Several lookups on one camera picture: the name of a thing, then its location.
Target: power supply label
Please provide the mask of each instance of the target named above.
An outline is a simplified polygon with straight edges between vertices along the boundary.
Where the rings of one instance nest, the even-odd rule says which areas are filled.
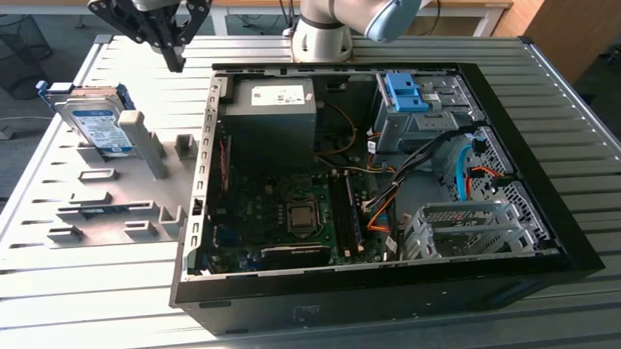
[[[261,105],[296,105],[305,104],[304,86],[256,86],[253,87],[254,106]]]
[[[97,148],[114,153],[131,151],[133,143],[122,128],[115,124],[117,118],[113,111],[74,111],[73,114]]]

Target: sticker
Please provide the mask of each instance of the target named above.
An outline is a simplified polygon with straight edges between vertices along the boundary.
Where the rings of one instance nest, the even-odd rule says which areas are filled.
[[[393,253],[397,253],[397,243],[390,236],[386,238],[386,246],[393,251]]]
[[[103,209],[83,209],[81,213],[105,213]]]
[[[372,140],[368,141],[368,150],[369,153],[376,154],[376,142]]]
[[[424,93],[424,100],[440,100],[437,93]]]
[[[305,104],[304,86],[256,86],[252,105],[300,105]]]
[[[74,111],[73,114],[97,148],[114,153],[131,151],[133,143],[115,124],[113,111]]]
[[[318,317],[321,311],[320,305],[305,305],[293,309],[292,320],[293,322],[308,322]]]

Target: aluminum table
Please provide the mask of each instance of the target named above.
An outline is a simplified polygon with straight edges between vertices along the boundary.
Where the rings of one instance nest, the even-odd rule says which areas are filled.
[[[537,47],[519,39],[417,37],[385,46],[356,39],[354,54],[361,62],[481,66],[607,269],[487,313],[217,338],[169,307],[173,238],[138,243],[103,226],[83,245],[50,244],[55,208],[82,186],[86,166],[57,116],[0,217],[0,346],[621,348],[621,147]],[[288,40],[269,36],[198,37],[185,55],[186,70],[170,73],[150,47],[99,37],[75,80],[122,81],[166,144],[201,132],[213,63],[290,61]],[[122,168],[106,190],[187,208],[191,169],[169,160],[178,171],[157,193],[141,189],[141,169],[123,176]]]

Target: motherboard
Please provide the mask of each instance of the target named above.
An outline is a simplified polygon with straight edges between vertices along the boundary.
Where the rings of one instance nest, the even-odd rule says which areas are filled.
[[[234,216],[214,234],[217,273],[377,262],[382,237],[361,227],[362,172],[242,177]]]

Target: blue cable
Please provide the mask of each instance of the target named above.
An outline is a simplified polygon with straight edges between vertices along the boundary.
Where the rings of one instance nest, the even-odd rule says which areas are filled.
[[[456,166],[456,181],[457,181],[457,193],[460,194],[460,200],[468,201],[467,194],[467,178],[464,178],[464,162],[467,161],[467,153],[473,148],[472,144],[467,144],[460,151],[457,156],[457,166]]]

